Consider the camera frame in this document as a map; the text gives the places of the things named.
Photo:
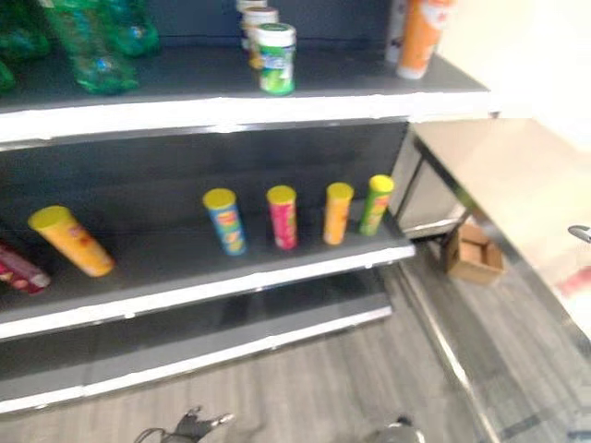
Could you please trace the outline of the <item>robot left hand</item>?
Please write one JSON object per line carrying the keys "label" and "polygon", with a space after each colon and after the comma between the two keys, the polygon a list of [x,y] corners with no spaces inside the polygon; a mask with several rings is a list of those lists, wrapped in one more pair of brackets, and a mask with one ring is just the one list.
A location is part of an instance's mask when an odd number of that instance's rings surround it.
{"label": "robot left hand", "polygon": [[223,413],[214,418],[201,419],[201,407],[188,410],[177,423],[171,435],[172,442],[200,442],[217,427],[226,425],[235,419],[233,413]]}

